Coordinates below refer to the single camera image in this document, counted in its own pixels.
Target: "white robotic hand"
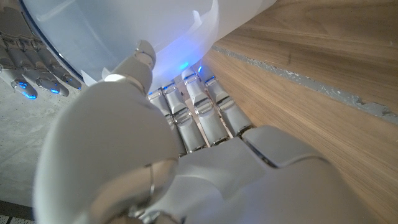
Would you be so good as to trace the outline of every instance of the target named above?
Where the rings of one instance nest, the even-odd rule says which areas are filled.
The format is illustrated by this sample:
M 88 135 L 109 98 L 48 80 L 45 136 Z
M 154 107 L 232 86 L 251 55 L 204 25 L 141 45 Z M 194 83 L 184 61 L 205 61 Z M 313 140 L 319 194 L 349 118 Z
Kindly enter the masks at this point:
M 53 124 L 34 186 L 39 223 L 113 222 L 140 213 L 170 185 L 178 152 L 162 113 L 145 98 L 154 63 L 141 55 L 154 55 L 146 47 Z

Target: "second robotic hand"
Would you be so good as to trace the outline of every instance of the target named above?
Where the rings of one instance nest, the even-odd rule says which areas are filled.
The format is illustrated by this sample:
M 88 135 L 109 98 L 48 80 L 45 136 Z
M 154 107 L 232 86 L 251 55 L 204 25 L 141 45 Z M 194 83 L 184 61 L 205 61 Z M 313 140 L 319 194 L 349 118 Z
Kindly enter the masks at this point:
M 24 46 L 15 37 L 5 37 L 2 35 L 2 39 L 7 47 L 7 52 L 14 62 L 14 65 L 22 71 L 22 75 L 31 82 L 36 83 L 39 87 L 43 88 L 54 94 L 60 93 L 60 85 L 54 83 L 49 78 L 48 74 L 36 70 L 32 62 L 27 58 L 23 52 Z
M 37 98 L 37 91 L 21 75 L 10 56 L 6 52 L 6 45 L 0 38 L 0 78 L 26 98 L 34 100 Z
M 210 146 L 227 141 L 229 139 L 228 133 L 211 100 L 205 93 L 205 88 L 199 76 L 191 68 L 188 68 L 182 73 L 182 78 Z
M 233 136 L 240 136 L 253 124 L 232 97 L 224 90 L 209 67 L 203 65 L 198 70 L 199 76 L 205 82 L 207 91 L 214 104 L 217 105 L 227 128 Z
M 52 93 L 58 92 L 62 96 L 68 96 L 69 90 L 47 70 L 47 67 L 44 65 L 42 59 L 33 48 L 31 40 L 24 37 L 19 37 L 19 40 L 23 46 L 26 57 L 30 60 L 35 70 L 38 71 L 42 77 L 40 79 L 36 79 L 36 84 L 46 90 L 50 89 Z
M 45 45 L 39 40 L 33 40 L 32 46 L 42 59 L 44 65 L 47 69 L 55 75 L 57 78 L 64 81 L 66 84 L 80 90 L 81 83 L 71 76 L 66 69 L 64 69 L 55 59 L 55 57 L 51 54 L 51 52 L 45 47 Z

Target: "white plastic cover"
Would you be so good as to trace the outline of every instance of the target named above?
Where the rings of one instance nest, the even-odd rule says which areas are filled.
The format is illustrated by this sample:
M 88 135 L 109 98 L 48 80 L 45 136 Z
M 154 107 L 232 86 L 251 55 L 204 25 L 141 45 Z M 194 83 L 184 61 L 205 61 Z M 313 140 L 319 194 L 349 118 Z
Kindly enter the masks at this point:
M 103 79 L 138 40 L 157 62 L 150 90 L 198 62 L 211 45 L 276 0 L 36 0 L 29 14 L 87 84 Z

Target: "wooden board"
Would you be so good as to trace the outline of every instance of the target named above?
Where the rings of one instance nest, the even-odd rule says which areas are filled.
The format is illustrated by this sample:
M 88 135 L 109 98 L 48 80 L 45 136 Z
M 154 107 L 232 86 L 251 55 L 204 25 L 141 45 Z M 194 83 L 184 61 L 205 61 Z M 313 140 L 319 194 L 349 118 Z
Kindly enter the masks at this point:
M 203 63 L 256 126 L 309 143 L 388 223 L 398 223 L 398 126 L 211 50 Z
M 278 0 L 215 45 L 398 114 L 398 2 Z

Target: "white plastic container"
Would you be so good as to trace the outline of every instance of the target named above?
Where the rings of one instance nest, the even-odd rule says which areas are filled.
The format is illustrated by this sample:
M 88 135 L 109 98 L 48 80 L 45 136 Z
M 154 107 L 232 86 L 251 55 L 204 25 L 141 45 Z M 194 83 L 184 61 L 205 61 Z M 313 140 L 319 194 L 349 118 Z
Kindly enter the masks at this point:
M 199 61 L 212 44 L 276 0 L 35 0 L 24 4 L 57 53 L 90 85 L 130 56 L 156 51 L 150 91 Z

